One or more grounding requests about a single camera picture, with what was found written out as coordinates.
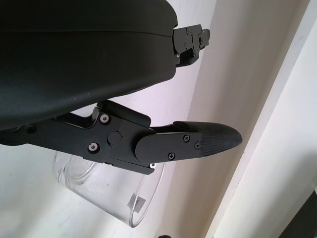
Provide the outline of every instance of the screw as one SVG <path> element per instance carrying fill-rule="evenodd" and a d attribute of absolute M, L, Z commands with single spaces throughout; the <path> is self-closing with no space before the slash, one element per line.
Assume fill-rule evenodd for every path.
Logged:
<path fill-rule="evenodd" d="M 151 168 L 151 169 L 154 169 L 156 166 L 157 166 L 157 165 L 156 165 L 155 163 L 150 164 L 150 168 Z"/>
<path fill-rule="evenodd" d="M 184 142 L 188 142 L 190 140 L 190 135 L 184 135 L 183 137 Z"/>
<path fill-rule="evenodd" d="M 107 123 L 110 120 L 110 117 L 107 114 L 102 114 L 100 117 L 101 123 Z"/>
<path fill-rule="evenodd" d="M 91 143 L 89 146 L 88 146 L 88 150 L 92 153 L 97 153 L 98 152 L 98 144 L 97 143 Z"/>
<path fill-rule="evenodd" d="M 168 159 L 169 159 L 169 160 L 175 159 L 175 153 L 169 153 L 169 154 L 168 154 Z"/>
<path fill-rule="evenodd" d="M 195 143 L 195 149 L 196 149 L 196 150 L 199 150 L 199 149 L 200 149 L 200 142 L 199 142 L 199 141 L 197 141 L 197 142 Z"/>

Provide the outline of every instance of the metal bracket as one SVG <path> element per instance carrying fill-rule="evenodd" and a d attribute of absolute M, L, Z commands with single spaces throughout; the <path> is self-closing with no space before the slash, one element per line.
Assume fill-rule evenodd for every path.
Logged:
<path fill-rule="evenodd" d="M 199 51 L 209 45 L 210 30 L 201 25 L 175 29 L 173 32 L 174 58 L 176 67 L 193 64 Z"/>

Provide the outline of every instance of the clear plastic cup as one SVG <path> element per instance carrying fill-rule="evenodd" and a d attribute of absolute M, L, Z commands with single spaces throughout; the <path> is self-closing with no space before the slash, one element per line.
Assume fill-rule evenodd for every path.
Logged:
<path fill-rule="evenodd" d="M 53 174 L 64 187 L 136 227 L 149 209 L 164 168 L 165 163 L 156 164 L 155 171 L 146 176 L 57 152 Z"/>

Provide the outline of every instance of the white surface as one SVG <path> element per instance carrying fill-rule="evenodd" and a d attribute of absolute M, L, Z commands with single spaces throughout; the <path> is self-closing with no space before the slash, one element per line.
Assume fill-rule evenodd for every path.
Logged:
<path fill-rule="evenodd" d="M 171 0 L 179 27 L 209 28 L 215 0 Z M 186 120 L 201 58 L 178 68 L 175 77 L 115 101 L 149 115 L 152 125 Z M 86 115 L 91 107 L 80 110 Z M 168 163 L 157 197 L 144 221 L 130 228 L 58 185 L 52 177 L 54 151 L 24 145 L 0 146 L 1 238 L 152 238 L 159 226 L 174 163 Z"/>
<path fill-rule="evenodd" d="M 317 1 L 313 0 L 303 19 L 308 30 L 316 17 Z M 297 37 L 294 44 L 300 43 L 303 35 Z M 317 184 L 316 42 L 317 23 L 236 187 L 215 238 L 278 237 L 314 190 Z"/>
<path fill-rule="evenodd" d="M 308 4 L 307 0 L 299 1 L 299 5 L 296 8 L 294 18 L 292 20 L 290 28 L 288 29 L 288 33 L 285 36 L 282 45 L 280 46 L 279 56 L 276 59 L 275 68 L 277 68 L 277 70 L 279 71 L 275 79 L 274 85 L 272 86 L 272 89 L 267 97 L 266 103 L 263 106 L 262 112 L 251 134 L 250 140 L 243 152 L 240 162 L 235 170 L 235 173 L 221 201 L 221 204 L 216 212 L 216 215 L 211 223 L 211 226 L 209 227 L 206 238 L 212 238 L 217 227 L 219 226 L 220 221 L 230 204 L 230 201 L 236 191 L 236 188 L 240 182 L 240 179 L 251 159 L 251 156 L 259 142 L 259 139 L 261 138 L 261 135 L 268 123 L 268 120 L 273 113 L 273 110 L 285 87 L 285 84 L 289 78 L 289 75 L 293 69 L 293 66 L 315 22 L 316 16 L 313 12 L 311 12 L 311 11 L 314 11 L 314 6 L 310 6 L 309 8 L 310 11 L 307 11 L 307 13 L 303 16 L 303 14 L 306 11 L 307 4 Z M 275 78 L 274 71 L 275 69 L 272 70 L 270 77 Z"/>
<path fill-rule="evenodd" d="M 270 73 L 296 7 L 297 0 L 217 1 L 188 120 L 230 125 L 244 142 L 177 162 L 158 235 L 206 236 L 274 82 Z"/>

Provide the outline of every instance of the white wall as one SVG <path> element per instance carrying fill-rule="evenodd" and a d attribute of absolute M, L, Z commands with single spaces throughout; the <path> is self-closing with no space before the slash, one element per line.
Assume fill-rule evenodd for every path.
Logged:
<path fill-rule="evenodd" d="M 297 6 L 297 0 L 217 1 L 188 120 L 233 126 L 244 143 L 177 162 L 157 235 L 205 237 L 276 77 L 270 74 Z"/>
<path fill-rule="evenodd" d="M 317 1 L 309 5 L 317 17 Z M 317 23 L 290 77 L 215 238 L 278 237 L 317 184 Z"/>

